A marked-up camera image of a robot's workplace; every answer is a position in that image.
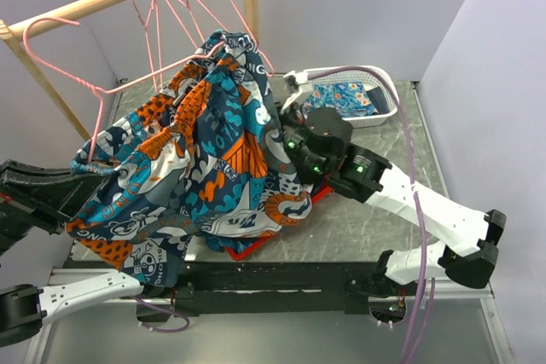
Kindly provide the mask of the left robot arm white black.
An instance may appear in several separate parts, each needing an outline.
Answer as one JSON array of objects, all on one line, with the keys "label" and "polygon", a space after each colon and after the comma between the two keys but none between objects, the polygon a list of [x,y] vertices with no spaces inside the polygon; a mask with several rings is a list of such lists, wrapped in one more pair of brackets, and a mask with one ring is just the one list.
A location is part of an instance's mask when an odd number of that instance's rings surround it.
[{"label": "left robot arm white black", "polygon": [[[5,161],[1,164],[1,253],[22,241],[32,228],[60,234],[106,180],[96,174]],[[1,291],[1,345],[25,341],[43,326],[113,298],[133,297],[142,291],[160,297],[169,289],[169,279],[155,267],[144,270],[139,281],[110,269],[60,286],[6,288]]]}]

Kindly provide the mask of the orange blue patterned shorts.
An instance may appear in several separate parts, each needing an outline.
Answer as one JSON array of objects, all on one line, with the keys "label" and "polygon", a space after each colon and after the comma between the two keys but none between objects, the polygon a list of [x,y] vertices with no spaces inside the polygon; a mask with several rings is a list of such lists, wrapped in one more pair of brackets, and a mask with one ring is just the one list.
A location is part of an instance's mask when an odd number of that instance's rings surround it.
[{"label": "orange blue patterned shorts", "polygon": [[215,31],[158,94],[87,142],[72,169],[107,180],[67,233],[150,286],[176,283],[194,235],[268,238],[312,207],[246,33]]}]

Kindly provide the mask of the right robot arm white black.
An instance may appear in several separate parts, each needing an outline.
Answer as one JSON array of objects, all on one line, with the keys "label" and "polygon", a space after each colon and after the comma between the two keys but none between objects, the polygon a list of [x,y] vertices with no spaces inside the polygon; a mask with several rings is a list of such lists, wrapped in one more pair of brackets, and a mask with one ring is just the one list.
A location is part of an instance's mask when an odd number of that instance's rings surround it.
[{"label": "right robot arm white black", "polygon": [[352,143],[352,126],[333,108],[304,114],[292,104],[280,109],[279,117],[284,147],[300,181],[388,211],[435,238],[419,249],[382,252],[367,284],[372,293],[383,297],[413,281],[439,277],[471,289],[486,287],[507,222],[503,212],[460,205]]}]

